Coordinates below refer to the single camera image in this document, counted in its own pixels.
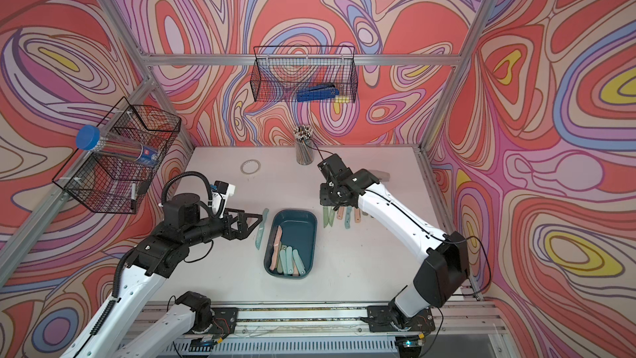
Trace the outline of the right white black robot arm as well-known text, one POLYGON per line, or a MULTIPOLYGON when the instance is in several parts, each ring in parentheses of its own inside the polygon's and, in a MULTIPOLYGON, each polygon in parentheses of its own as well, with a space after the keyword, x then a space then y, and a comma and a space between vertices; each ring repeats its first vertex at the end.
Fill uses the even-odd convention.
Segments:
POLYGON ((415 256, 420 267, 411 283, 389 303, 395 325, 421 311, 441 308, 470 276, 466 238, 430 225, 400 202, 372 172, 352 172, 332 154, 317 167, 325 178, 320 186, 324 207, 355 207, 389 230, 415 256))

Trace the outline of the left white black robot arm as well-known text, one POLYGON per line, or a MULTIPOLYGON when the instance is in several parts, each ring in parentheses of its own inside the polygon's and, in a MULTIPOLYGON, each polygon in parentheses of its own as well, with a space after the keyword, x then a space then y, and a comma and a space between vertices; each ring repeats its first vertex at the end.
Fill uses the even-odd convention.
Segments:
POLYGON ((119 260, 111 294, 63 355, 156 357, 187 333, 230 335, 232 327, 219 325, 210 299, 187 291, 160 320, 130 343, 123 343, 154 294, 180 264, 191 262, 191 248, 212 247, 217 238, 245 240, 261 225, 262 215, 227 206, 234 193, 233 185, 211 183, 201 172, 182 172, 170 179, 162 190, 163 220, 119 260))

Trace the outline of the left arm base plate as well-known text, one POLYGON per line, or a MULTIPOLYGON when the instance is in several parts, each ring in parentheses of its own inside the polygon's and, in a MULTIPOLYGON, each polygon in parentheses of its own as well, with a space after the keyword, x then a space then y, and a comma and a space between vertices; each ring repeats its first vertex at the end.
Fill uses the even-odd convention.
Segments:
POLYGON ((235 332, 238 321, 238 308, 203 308, 195 310, 187 308, 194 315, 193 326, 186 334, 210 334, 228 336, 235 332))

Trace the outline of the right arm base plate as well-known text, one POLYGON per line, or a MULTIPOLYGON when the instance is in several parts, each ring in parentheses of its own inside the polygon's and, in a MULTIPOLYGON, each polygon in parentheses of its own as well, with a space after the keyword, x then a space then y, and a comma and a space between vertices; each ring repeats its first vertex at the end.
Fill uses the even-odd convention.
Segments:
POLYGON ((367 306, 366 314, 359 320, 367 324, 371 332, 417 332, 427 335, 436 329, 429 308, 408 318, 393 305, 371 305, 367 306))

